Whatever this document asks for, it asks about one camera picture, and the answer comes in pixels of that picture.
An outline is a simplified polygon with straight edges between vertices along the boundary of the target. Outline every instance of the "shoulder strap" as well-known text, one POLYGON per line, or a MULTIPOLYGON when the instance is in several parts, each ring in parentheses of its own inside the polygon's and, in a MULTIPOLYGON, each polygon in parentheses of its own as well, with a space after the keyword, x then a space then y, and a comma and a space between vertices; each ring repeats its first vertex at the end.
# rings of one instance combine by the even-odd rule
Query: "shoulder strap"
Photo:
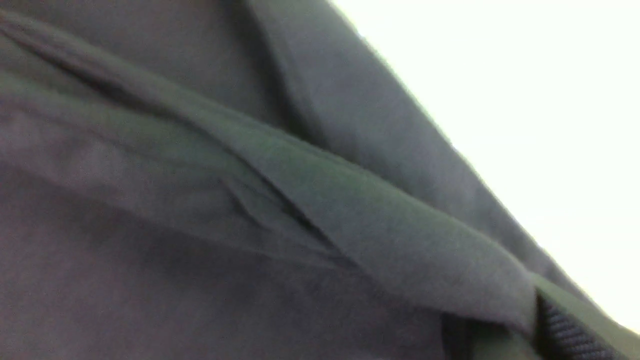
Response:
POLYGON ((473 326, 473 360, 638 360, 640 336, 545 278, 532 274, 538 291, 535 345, 503 327, 473 326))

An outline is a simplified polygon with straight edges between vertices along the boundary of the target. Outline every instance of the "white background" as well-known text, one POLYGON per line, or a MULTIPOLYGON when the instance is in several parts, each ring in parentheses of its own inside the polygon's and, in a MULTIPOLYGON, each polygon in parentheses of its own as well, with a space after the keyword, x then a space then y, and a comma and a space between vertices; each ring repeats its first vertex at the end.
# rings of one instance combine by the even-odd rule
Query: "white background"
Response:
POLYGON ((334 3, 538 243, 640 332, 640 2, 334 3))

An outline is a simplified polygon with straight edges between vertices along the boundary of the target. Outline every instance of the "gray fabric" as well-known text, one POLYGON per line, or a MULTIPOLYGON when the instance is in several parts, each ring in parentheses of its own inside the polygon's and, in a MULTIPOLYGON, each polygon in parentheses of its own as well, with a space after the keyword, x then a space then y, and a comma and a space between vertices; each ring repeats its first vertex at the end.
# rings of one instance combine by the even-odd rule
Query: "gray fabric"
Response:
POLYGON ((0 355, 463 358, 579 294, 326 3, 0 6, 0 355))

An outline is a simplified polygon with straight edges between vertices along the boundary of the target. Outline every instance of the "clothing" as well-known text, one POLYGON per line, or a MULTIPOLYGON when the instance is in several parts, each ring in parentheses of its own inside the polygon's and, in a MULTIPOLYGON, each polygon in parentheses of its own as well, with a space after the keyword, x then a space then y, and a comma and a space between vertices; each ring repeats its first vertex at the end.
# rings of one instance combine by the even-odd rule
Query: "clothing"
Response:
POLYGON ((587 300, 328 3, 0 8, 0 356, 465 359, 531 272, 587 300))

